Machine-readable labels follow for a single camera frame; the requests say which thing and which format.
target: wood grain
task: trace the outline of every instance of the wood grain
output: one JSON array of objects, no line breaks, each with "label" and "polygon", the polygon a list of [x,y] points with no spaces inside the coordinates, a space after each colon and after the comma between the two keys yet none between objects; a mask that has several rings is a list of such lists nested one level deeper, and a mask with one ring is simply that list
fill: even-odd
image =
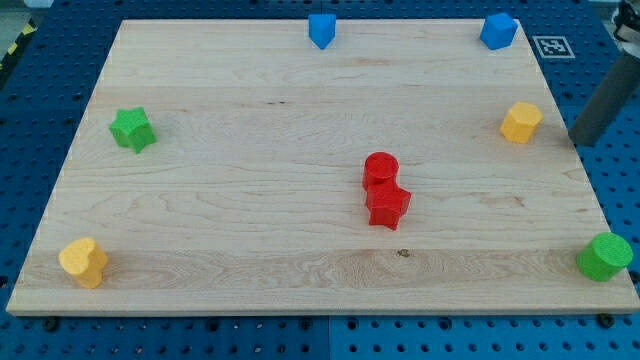
[{"label": "wood grain", "polygon": [[[628,273],[575,255],[608,231],[524,33],[490,52],[480,20],[124,21],[8,305],[15,315],[633,312]],[[527,145],[498,128],[545,114]],[[158,142],[107,127],[144,106]],[[367,225],[366,156],[413,192],[398,231]],[[93,236],[80,289],[56,263]],[[406,249],[401,256],[399,251]]]}]

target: green block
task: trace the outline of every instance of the green block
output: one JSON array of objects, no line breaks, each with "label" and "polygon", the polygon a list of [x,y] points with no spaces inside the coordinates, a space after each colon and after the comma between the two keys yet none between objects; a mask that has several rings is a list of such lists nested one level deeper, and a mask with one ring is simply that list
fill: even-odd
[{"label": "green block", "polygon": [[145,146],[156,142],[156,136],[142,107],[118,110],[109,130],[118,146],[130,147],[136,154]]},{"label": "green block", "polygon": [[633,260],[629,243],[614,233],[601,233],[582,250],[576,262],[580,271],[591,280],[609,281]]}]

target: blue cube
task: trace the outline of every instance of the blue cube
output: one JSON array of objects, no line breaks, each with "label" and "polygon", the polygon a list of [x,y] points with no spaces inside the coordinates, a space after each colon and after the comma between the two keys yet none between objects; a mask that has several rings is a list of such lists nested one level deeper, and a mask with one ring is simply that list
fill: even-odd
[{"label": "blue cube", "polygon": [[335,14],[309,15],[309,37],[320,49],[326,48],[335,36]]},{"label": "blue cube", "polygon": [[484,21],[480,40],[491,50],[511,45],[518,30],[518,23],[506,13],[491,15]]}]

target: yellow hexagon block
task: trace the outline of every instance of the yellow hexagon block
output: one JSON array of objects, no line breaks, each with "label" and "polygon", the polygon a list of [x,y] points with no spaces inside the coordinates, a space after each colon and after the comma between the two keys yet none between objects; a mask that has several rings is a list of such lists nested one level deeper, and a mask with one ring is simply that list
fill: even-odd
[{"label": "yellow hexagon block", "polygon": [[69,275],[87,289],[102,282],[102,270],[109,261],[107,254],[90,237],[78,239],[60,251],[60,265]]},{"label": "yellow hexagon block", "polygon": [[507,115],[500,126],[500,132],[504,137],[520,144],[526,144],[536,132],[543,116],[537,106],[517,102],[507,111]]}]

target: red star block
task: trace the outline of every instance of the red star block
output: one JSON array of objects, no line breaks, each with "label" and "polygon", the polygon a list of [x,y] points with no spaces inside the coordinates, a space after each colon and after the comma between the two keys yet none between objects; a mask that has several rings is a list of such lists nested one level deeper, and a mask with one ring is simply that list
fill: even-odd
[{"label": "red star block", "polygon": [[395,230],[400,217],[407,213],[411,193],[401,189],[394,180],[371,185],[367,191],[369,225],[385,225]]},{"label": "red star block", "polygon": [[367,191],[369,225],[385,225],[395,230],[400,217],[407,213],[411,193],[396,184],[398,161],[393,155],[377,152],[364,165],[362,186]]}]

